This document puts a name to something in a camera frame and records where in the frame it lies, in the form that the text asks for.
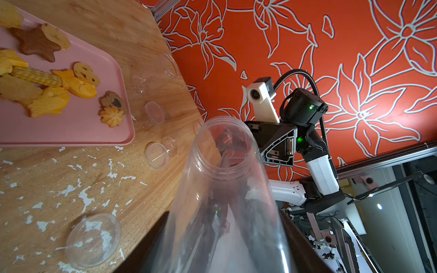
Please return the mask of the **clear cookie jar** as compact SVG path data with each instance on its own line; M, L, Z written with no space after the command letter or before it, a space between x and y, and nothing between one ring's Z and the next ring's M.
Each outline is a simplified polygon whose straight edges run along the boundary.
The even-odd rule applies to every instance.
M233 117L193 141L149 273L294 273L257 143Z
M167 150L169 157L174 157L177 155L178 147L175 139L171 138L170 136L164 136L161 140L161 144Z

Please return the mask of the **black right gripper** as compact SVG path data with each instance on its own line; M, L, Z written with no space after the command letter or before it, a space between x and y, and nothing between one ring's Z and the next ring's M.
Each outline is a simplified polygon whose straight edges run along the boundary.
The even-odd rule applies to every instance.
M292 167L296 154L297 127L292 124L246 121L264 164Z

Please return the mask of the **pink plastic tray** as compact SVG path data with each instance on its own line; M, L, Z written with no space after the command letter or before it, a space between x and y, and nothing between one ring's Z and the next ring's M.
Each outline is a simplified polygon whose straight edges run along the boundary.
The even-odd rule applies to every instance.
M131 112L114 128L101 123L100 98L107 91L117 93L128 102L121 68L116 60L103 50L67 34L71 48L55 53L56 61L47 62L37 55L21 55L31 68L51 72L71 69L76 62L89 65L101 80L97 96L83 99L70 95L69 104L60 115L29 116L19 103L1 100L1 147L23 146L123 146L135 137Z

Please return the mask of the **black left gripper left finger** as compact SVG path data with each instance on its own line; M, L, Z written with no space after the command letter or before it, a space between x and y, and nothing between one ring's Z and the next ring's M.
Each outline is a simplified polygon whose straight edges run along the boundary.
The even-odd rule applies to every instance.
M161 215L127 259L114 270L114 273L150 272L158 252L159 244L162 241L162 235L164 233L168 216L169 211L166 211Z

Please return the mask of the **clear jar with cookies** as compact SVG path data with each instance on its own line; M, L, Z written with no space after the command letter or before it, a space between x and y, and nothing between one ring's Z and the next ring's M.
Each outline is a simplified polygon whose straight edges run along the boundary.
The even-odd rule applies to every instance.
M146 64L134 66L131 83L137 92L146 94L159 90L179 75L174 58L169 53L162 53Z

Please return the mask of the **orange cookies on tray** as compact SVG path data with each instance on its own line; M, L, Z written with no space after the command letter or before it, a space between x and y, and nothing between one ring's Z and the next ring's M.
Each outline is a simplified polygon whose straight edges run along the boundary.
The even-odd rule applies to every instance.
M31 118L58 116L67 107L70 95L83 99L97 96L100 78L84 62L71 69L51 72L31 68L21 55L37 55L47 62L56 61L63 51L42 33L41 23L24 15L12 4L1 1L1 97L24 106Z

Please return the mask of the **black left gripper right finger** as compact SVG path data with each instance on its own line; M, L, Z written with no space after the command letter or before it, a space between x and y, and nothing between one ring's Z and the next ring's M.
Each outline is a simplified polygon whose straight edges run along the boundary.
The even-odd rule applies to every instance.
M283 225L290 256L296 267L295 273L332 273L332 270L317 255L308 239L295 226L291 218L283 210L279 217Z

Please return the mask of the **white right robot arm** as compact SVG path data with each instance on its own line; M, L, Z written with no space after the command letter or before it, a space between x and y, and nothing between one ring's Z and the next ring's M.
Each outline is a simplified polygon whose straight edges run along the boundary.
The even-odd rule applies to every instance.
M311 90L297 88L282 102L279 111L272 99L278 88L291 76L302 75ZM300 201L296 205L305 210L314 237L314 247L333 246L341 261L339 273L358 273L359 263L351 236L336 217L329 218L329 228L320 229L317 213L345 199L333 163L324 125L328 105L321 99L316 82L302 69L292 69L276 82L271 77L258 78L246 89L247 99L253 104L255 121L247 121L258 144L262 161L268 165L292 167L300 154L310 171L303 181Z

